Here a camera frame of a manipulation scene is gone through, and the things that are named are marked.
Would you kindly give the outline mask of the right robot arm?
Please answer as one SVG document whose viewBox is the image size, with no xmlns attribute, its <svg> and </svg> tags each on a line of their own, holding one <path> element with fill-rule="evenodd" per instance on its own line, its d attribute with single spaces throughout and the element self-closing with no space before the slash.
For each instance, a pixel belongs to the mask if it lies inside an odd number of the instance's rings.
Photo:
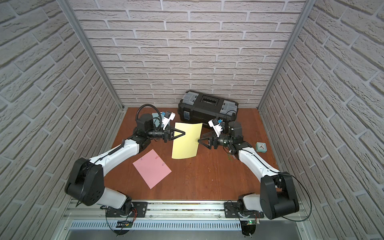
<svg viewBox="0 0 384 240">
<path fill-rule="evenodd" d="M 272 167 L 251 144 L 244 141 L 240 123 L 233 121 L 226 124 L 223 120 L 212 119 L 208 125 L 214 129 L 215 134 L 199 139 L 198 143 L 208 149 L 217 149 L 219 146 L 227 148 L 228 152 L 245 164 L 260 181 L 259 194 L 239 196 L 239 214 L 262 212 L 265 217 L 273 220 L 299 211 L 293 176 Z"/>
</svg>

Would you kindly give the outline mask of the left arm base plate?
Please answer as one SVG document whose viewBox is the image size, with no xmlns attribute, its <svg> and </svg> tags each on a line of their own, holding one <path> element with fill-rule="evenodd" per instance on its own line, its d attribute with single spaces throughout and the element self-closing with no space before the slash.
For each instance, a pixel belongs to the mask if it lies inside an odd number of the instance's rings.
<svg viewBox="0 0 384 240">
<path fill-rule="evenodd" d="M 106 217 L 107 218 L 118 218 L 118 217 L 137 217 L 144 218 L 148 208 L 148 202 L 137 202 L 130 201 L 125 203 L 120 209 L 114 209 L 107 207 Z"/>
</svg>

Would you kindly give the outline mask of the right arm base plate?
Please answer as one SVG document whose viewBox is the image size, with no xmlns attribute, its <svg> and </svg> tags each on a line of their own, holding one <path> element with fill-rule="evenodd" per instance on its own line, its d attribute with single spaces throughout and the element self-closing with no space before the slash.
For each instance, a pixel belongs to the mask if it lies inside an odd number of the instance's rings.
<svg viewBox="0 0 384 240">
<path fill-rule="evenodd" d="M 238 206 L 237 202 L 226 201 L 224 203 L 225 218 L 227 219 L 263 219 L 263 212 L 247 210 L 243 205 Z"/>
</svg>

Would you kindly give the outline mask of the light blue paper sheet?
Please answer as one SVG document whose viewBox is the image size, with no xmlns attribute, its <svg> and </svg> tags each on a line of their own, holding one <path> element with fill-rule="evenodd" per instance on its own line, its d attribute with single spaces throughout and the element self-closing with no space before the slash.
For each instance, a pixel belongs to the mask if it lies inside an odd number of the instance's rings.
<svg viewBox="0 0 384 240">
<path fill-rule="evenodd" d="M 164 116 L 164 113 L 161 112 L 160 115 L 158 113 L 152 113 L 152 116 L 154 119 L 160 119 L 162 120 L 163 119 L 163 116 Z"/>
</svg>

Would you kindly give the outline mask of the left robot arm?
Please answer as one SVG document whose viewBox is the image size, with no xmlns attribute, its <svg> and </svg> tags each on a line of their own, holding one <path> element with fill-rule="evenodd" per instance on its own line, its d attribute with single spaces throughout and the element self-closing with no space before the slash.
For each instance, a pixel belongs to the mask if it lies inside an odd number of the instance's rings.
<svg viewBox="0 0 384 240">
<path fill-rule="evenodd" d="M 104 177 L 125 160 L 144 151 L 151 140 L 173 141 L 185 132 L 169 126 L 176 114 L 158 114 L 160 123 L 156 128 L 155 118 L 144 114 L 136 119 L 137 127 L 129 138 L 117 147 L 90 159 L 75 161 L 65 186 L 65 193 L 86 206 L 102 205 L 117 210 L 132 208 L 132 199 L 120 192 L 105 187 Z"/>
</svg>

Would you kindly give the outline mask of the yellow paper sheet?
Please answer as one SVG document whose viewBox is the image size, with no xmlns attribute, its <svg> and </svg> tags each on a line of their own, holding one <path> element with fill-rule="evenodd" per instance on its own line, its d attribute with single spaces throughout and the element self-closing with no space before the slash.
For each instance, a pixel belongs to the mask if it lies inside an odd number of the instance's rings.
<svg viewBox="0 0 384 240">
<path fill-rule="evenodd" d="M 197 155 L 202 126 L 202 123 L 175 123 L 175 128 L 185 132 L 185 135 L 173 140 L 172 159 L 188 159 Z"/>
</svg>

